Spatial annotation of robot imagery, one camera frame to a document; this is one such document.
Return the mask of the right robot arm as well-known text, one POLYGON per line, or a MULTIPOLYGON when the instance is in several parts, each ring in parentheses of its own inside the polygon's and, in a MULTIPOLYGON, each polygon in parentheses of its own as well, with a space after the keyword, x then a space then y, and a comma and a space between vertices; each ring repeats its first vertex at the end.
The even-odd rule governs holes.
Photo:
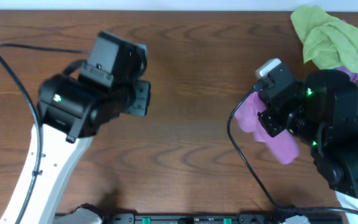
POLYGON ((318 70, 297 80, 278 59, 256 73, 262 86, 258 114, 267 134, 283 131, 311 147, 329 188, 358 200, 358 87, 340 70, 318 70))

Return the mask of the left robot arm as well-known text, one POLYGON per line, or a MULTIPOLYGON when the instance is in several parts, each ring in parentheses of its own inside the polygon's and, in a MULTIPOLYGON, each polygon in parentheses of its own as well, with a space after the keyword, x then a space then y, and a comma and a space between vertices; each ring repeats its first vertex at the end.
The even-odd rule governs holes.
POLYGON ((106 223, 97 207, 57 213, 68 181, 103 124, 129 114, 143 117, 151 84, 144 44, 102 31, 86 58, 45 80, 39 100, 24 98, 34 119, 29 151, 1 223, 106 223))

